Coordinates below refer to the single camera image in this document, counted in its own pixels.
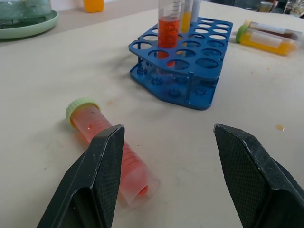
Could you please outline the green-capped tube with red liquid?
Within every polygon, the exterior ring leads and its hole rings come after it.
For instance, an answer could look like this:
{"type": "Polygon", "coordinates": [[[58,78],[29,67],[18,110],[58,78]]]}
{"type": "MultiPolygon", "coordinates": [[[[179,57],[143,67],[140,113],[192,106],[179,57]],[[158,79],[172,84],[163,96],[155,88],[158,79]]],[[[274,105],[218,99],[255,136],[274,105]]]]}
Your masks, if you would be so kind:
{"type": "MultiPolygon", "coordinates": [[[[88,143],[98,133],[112,127],[91,98],[72,101],[66,109],[66,119],[88,143]]],[[[159,185],[160,181],[151,169],[124,142],[119,192],[126,204],[132,208],[141,206],[156,193],[159,185]]]]}

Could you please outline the slim tube with orange liquid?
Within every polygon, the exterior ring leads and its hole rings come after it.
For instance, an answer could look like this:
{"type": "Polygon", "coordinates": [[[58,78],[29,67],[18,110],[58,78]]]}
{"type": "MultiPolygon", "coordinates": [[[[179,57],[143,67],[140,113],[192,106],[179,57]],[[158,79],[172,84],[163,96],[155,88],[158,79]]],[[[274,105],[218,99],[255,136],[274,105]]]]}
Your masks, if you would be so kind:
{"type": "Polygon", "coordinates": [[[190,29],[193,0],[182,0],[179,32],[188,33],[190,29]]]}

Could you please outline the large tube with red liquid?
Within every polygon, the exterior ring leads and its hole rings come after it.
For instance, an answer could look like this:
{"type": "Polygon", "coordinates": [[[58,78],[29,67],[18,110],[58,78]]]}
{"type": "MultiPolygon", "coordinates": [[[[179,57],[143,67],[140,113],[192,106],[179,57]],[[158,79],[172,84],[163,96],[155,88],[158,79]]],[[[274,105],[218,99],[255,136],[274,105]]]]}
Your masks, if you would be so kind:
{"type": "Polygon", "coordinates": [[[181,0],[159,0],[158,42],[159,48],[171,49],[177,46],[181,0]]]}

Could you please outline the pale green plate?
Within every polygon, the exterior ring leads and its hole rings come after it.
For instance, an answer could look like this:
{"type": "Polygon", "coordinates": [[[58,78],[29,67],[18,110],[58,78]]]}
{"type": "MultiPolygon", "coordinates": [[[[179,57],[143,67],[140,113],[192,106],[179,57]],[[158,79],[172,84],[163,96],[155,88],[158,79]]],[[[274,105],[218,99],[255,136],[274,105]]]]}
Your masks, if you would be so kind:
{"type": "Polygon", "coordinates": [[[40,20],[39,23],[26,21],[19,25],[12,25],[8,28],[0,28],[0,40],[11,40],[27,38],[45,33],[56,26],[58,21],[58,13],[54,10],[40,20]]]}

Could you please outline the yellow-capped tube with brown liquid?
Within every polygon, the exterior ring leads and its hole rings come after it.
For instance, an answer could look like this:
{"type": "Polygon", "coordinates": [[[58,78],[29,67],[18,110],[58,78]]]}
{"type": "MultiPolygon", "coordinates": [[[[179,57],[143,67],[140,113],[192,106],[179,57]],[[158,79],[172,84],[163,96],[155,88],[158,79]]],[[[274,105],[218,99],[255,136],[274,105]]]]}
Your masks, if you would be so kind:
{"type": "Polygon", "coordinates": [[[251,20],[245,20],[244,24],[251,29],[262,31],[265,33],[273,34],[276,36],[292,39],[292,40],[300,40],[303,38],[303,33],[295,30],[290,30],[278,26],[271,26],[264,23],[253,22],[251,20]]]}

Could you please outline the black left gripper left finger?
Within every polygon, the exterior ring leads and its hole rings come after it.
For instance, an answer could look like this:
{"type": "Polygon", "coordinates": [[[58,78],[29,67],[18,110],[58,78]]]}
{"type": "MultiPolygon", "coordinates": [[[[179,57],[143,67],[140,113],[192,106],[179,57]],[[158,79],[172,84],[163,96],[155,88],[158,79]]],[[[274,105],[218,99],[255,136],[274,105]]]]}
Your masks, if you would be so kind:
{"type": "Polygon", "coordinates": [[[124,126],[98,133],[66,171],[37,228],[111,228],[121,177],[124,126]]]}

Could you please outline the green-capped tube with yellow liquid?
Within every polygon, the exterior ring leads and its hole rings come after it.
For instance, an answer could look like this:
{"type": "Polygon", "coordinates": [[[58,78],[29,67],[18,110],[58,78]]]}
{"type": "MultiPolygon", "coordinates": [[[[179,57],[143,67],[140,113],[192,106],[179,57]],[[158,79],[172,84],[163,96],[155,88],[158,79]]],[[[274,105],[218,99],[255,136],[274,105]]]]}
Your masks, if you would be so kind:
{"type": "Polygon", "coordinates": [[[252,29],[246,25],[239,27],[235,40],[241,45],[282,56],[287,56],[300,47],[299,41],[252,29]]]}

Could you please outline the clear tube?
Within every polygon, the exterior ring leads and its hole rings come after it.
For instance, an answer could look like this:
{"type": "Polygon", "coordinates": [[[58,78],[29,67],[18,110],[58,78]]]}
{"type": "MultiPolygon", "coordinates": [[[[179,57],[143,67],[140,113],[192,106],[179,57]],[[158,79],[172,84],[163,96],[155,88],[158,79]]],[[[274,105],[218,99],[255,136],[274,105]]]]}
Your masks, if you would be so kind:
{"type": "Polygon", "coordinates": [[[199,16],[201,0],[193,0],[191,22],[197,22],[199,16]]]}

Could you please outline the orange juice bottle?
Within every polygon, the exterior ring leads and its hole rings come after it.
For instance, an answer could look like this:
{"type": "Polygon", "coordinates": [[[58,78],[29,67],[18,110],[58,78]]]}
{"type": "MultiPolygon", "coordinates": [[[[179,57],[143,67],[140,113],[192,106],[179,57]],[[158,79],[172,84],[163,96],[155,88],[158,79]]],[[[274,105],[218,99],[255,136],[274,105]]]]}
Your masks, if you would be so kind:
{"type": "Polygon", "coordinates": [[[88,13],[103,12],[104,0],[83,0],[84,9],[88,13]]]}

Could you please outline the cup with yellowish liquid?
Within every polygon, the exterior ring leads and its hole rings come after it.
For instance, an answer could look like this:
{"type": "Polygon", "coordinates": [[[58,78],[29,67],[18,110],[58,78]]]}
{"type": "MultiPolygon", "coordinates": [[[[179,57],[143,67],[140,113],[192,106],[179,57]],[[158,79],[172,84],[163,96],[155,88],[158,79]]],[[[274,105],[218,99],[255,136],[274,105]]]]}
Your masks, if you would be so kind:
{"type": "Polygon", "coordinates": [[[262,2],[260,2],[258,11],[269,13],[271,11],[271,9],[273,8],[273,5],[274,4],[272,2],[262,1],[262,2]]]}

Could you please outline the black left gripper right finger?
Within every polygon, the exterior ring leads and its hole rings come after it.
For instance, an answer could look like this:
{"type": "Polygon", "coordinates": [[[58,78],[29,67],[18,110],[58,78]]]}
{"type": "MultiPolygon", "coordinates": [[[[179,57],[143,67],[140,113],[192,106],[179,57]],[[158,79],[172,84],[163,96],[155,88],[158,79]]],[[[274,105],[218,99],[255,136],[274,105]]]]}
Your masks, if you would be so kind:
{"type": "Polygon", "coordinates": [[[214,126],[226,186],[243,228],[304,228],[304,189],[258,139],[214,126]]]}

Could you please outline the blue plastic test tube rack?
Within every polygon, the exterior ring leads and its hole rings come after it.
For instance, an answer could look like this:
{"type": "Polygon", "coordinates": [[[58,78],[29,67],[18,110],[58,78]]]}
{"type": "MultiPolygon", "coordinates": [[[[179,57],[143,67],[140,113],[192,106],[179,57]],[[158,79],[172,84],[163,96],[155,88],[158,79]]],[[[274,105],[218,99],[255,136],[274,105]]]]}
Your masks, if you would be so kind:
{"type": "Polygon", "coordinates": [[[208,109],[219,80],[233,23],[199,17],[177,46],[163,49],[157,25],[129,45],[138,57],[130,77],[158,99],[196,110],[208,109]]]}

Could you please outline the clear glass dome cover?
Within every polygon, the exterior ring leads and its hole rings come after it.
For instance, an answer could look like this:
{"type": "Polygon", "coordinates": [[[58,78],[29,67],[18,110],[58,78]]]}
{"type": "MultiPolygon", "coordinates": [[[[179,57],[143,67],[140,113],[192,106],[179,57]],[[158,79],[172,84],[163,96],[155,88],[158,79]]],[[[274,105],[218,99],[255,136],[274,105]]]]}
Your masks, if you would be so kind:
{"type": "Polygon", "coordinates": [[[0,0],[0,29],[39,24],[51,13],[50,0],[0,0]]]}

